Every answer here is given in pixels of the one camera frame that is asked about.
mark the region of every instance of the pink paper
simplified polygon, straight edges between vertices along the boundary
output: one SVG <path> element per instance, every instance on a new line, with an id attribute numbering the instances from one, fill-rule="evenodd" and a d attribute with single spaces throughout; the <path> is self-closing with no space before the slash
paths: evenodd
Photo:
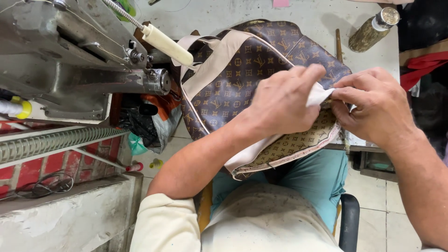
<path id="1" fill-rule="evenodd" d="M 289 7 L 289 0 L 274 0 L 274 3 L 272 4 L 273 8 L 277 7 Z"/>

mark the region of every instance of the monogram canvas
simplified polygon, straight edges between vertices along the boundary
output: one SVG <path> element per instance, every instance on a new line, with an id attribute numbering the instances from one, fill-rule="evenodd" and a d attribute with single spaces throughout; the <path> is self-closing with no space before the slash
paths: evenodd
<path id="1" fill-rule="evenodd" d="M 322 64 L 327 70 L 319 82 L 324 90 L 351 74 L 347 66 L 304 36 L 291 22 L 256 20 L 216 37 L 198 38 L 201 42 L 188 39 L 193 42 L 187 43 L 186 49 L 205 42 L 194 54 L 195 64 L 173 69 L 178 73 L 175 80 L 183 93 L 181 109 L 193 140 L 219 129 L 249 107 L 259 82 L 278 71 L 294 65 Z M 337 135 L 339 128 L 331 111 L 322 110 L 309 131 L 266 141 L 258 156 L 226 170 L 235 179 L 244 179 L 253 172 L 279 166 L 322 148 Z"/>

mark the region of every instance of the man's right hand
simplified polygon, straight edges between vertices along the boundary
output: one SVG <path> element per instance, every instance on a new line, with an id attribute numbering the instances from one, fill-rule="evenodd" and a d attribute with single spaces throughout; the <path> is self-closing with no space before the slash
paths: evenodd
<path id="1" fill-rule="evenodd" d="M 373 142 L 386 152 L 405 147 L 415 126 L 406 92 L 384 69 L 372 68 L 342 78 L 331 98 L 332 110 L 342 127 Z M 342 102 L 356 105 L 351 112 Z"/>

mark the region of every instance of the workbench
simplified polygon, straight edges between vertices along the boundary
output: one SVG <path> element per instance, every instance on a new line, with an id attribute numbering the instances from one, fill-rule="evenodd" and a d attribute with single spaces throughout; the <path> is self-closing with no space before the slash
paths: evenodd
<path id="1" fill-rule="evenodd" d="M 171 39 L 180 39 L 198 30 L 201 35 L 216 35 L 223 29 L 253 19 L 290 21 L 302 33 L 328 52 L 336 55 L 335 30 L 340 29 L 344 64 L 352 72 L 380 66 L 400 80 L 398 29 L 391 32 L 367 52 L 356 53 L 348 48 L 349 36 L 381 8 L 376 3 L 349 0 L 290 0 L 290 6 L 273 8 L 272 0 L 161 0 L 150 6 L 147 0 L 135 0 L 136 18 L 151 23 Z M 135 27 L 125 26 L 133 33 Z M 353 134 L 345 134 L 351 150 L 380 152 Z M 343 149 L 341 137 L 329 148 Z"/>

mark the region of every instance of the red thread spool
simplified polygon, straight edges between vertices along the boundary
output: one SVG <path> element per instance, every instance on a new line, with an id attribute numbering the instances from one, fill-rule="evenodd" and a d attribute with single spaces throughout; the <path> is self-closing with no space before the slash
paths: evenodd
<path id="1" fill-rule="evenodd" d="M 130 166 L 126 167 L 126 171 L 141 171 L 141 170 L 143 170 L 142 163 L 137 163 L 137 164 L 130 165 Z"/>

